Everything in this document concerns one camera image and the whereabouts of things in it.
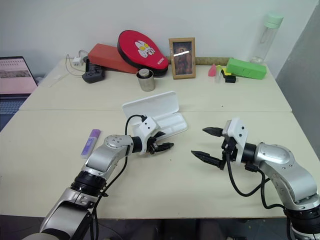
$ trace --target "purple highlighter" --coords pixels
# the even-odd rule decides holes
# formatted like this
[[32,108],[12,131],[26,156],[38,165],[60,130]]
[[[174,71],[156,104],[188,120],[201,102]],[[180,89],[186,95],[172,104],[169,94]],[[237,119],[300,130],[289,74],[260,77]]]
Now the purple highlighter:
[[99,138],[101,131],[99,129],[92,129],[88,141],[84,145],[84,148],[81,153],[81,158],[88,159],[94,149],[96,142]]

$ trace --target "orange box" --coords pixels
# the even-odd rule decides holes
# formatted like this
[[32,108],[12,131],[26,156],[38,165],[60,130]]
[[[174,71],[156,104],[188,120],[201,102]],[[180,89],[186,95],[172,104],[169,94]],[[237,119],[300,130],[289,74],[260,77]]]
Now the orange box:
[[91,63],[103,67],[130,74],[136,74],[138,71],[136,67],[131,66],[123,60],[115,46],[97,43],[88,53],[88,57]]

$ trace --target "small yellow object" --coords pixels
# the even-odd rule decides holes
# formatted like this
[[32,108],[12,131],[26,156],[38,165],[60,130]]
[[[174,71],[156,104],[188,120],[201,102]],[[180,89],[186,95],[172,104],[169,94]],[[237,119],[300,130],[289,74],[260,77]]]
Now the small yellow object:
[[226,75],[226,76],[231,75],[230,72],[227,72],[227,68],[226,68],[226,67],[223,67],[222,70],[223,70],[223,72],[224,72],[224,75]]

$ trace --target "laptop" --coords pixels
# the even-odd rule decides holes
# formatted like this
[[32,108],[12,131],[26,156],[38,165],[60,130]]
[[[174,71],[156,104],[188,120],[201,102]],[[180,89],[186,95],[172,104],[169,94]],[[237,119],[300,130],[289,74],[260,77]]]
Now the laptop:
[[36,88],[23,56],[0,57],[0,131]]

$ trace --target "metal cup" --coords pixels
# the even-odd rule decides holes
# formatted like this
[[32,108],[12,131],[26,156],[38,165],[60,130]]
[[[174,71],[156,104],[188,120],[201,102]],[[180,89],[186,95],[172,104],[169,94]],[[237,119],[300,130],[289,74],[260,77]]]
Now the metal cup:
[[155,89],[156,84],[153,71],[142,68],[136,73],[136,77],[138,78],[140,87],[143,91],[150,92]]

